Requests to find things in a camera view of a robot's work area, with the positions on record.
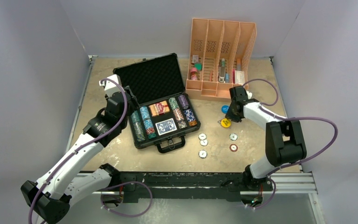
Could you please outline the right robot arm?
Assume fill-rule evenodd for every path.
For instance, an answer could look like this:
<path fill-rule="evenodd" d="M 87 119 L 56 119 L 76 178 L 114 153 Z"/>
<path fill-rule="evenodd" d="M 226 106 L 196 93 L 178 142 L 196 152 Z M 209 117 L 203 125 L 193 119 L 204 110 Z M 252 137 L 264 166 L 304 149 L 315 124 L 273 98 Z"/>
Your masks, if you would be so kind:
<path fill-rule="evenodd" d="M 265 108 L 261 102 L 249 98 L 242 86 L 229 89 L 231 104 L 225 118 L 232 122 L 248 119 L 265 131 L 265 155 L 248 165 L 243 172 L 243 184 L 249 190 L 260 186 L 275 168 L 293 164 L 307 156 L 302 127 L 299 121 L 288 121 Z"/>

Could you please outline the yellow round button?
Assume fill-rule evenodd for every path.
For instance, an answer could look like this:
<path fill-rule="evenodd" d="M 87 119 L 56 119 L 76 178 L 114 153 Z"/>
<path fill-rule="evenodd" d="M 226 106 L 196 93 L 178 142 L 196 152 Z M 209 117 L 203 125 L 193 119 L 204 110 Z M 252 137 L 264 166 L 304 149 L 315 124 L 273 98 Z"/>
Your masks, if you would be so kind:
<path fill-rule="evenodd" d="M 231 126 L 231 121 L 227 118 L 224 118 L 220 121 L 220 125 L 224 128 L 229 128 Z"/>

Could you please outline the blue playing card deck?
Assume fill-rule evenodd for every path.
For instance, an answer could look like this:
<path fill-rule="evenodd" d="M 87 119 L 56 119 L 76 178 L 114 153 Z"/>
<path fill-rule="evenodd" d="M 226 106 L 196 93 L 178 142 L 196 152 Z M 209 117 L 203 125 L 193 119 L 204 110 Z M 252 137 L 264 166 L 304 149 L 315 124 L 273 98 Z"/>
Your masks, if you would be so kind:
<path fill-rule="evenodd" d="M 173 118 L 157 122 L 155 124 L 158 135 L 164 135 L 167 133 L 177 131 L 177 126 L 175 124 L 175 120 Z"/>

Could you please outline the blue round button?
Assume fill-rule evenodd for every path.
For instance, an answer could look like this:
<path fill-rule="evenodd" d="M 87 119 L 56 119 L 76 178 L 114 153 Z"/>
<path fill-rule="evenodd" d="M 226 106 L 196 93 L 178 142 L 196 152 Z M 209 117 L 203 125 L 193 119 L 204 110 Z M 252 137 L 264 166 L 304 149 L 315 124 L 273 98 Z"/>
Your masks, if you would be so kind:
<path fill-rule="evenodd" d="M 228 110 L 229 110 L 229 106 L 228 106 L 228 105 L 223 105 L 223 106 L 221 107 L 221 112 L 224 113 L 224 114 L 226 114 L 226 113 L 228 112 Z"/>

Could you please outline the dark green 50 chip stack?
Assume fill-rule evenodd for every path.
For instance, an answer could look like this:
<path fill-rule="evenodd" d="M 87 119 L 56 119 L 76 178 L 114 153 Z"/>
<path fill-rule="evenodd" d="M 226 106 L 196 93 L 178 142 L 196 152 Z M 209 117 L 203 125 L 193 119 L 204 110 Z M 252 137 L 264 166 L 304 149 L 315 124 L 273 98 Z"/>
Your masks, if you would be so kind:
<path fill-rule="evenodd" d="M 138 111 L 135 111 L 135 112 L 131 115 L 131 120 L 132 120 L 133 123 L 141 122 L 141 118 L 139 117 Z"/>

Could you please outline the white blue 10 chip stack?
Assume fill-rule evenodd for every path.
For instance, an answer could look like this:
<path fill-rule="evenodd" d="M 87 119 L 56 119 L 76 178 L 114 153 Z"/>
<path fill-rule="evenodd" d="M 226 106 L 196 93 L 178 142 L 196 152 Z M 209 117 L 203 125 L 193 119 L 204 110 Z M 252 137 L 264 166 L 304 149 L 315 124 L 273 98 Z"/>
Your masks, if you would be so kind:
<path fill-rule="evenodd" d="M 141 117 L 142 117 L 143 121 L 151 119 L 151 116 L 150 116 L 150 113 L 149 113 L 149 110 L 148 110 L 147 106 L 140 107 L 139 111 L 140 111 L 140 114 L 141 114 Z"/>

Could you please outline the red playing card deck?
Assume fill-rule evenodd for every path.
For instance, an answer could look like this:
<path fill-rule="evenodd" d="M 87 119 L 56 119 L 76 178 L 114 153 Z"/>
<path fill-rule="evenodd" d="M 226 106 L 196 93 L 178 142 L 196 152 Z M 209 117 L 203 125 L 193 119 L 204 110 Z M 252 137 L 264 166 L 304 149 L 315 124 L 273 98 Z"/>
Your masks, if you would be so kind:
<path fill-rule="evenodd" d="M 149 109 L 152 117 L 170 112 L 170 108 L 166 100 L 149 105 Z"/>

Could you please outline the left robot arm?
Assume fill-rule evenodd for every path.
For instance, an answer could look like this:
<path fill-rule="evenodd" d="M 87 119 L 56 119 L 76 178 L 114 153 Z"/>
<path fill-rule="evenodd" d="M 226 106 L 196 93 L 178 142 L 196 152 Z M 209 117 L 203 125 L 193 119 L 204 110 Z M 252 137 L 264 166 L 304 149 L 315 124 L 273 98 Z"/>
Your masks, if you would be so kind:
<path fill-rule="evenodd" d="M 139 107 L 129 86 L 114 85 L 106 88 L 105 93 L 106 107 L 88 122 L 72 148 L 42 177 L 21 186 L 30 207 L 28 223 L 32 223 L 36 213 L 43 223 L 56 224 L 71 206 L 91 193 L 119 188 L 120 172 L 108 163 L 81 180 L 75 179 L 95 155 L 121 134 L 128 117 Z"/>

